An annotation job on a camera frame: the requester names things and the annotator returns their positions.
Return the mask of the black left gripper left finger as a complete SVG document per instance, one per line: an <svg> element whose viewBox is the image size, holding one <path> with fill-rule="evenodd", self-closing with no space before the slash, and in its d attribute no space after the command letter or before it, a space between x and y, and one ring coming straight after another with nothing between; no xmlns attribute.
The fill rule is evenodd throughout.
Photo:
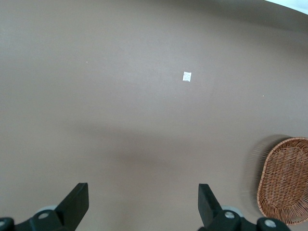
<svg viewBox="0 0 308 231"><path fill-rule="evenodd" d="M2 231L74 231L88 209L88 184L78 183L55 209L37 212L19 224L10 217L2 217L0 229Z"/></svg>

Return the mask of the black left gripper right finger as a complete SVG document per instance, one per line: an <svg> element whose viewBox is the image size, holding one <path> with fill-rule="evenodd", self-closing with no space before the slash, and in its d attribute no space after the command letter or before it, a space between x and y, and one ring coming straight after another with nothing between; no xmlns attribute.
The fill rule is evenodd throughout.
<svg viewBox="0 0 308 231"><path fill-rule="evenodd" d="M224 210L208 184L198 185L198 211L203 222L201 231L288 231L274 218L259 218L256 224L232 210Z"/></svg>

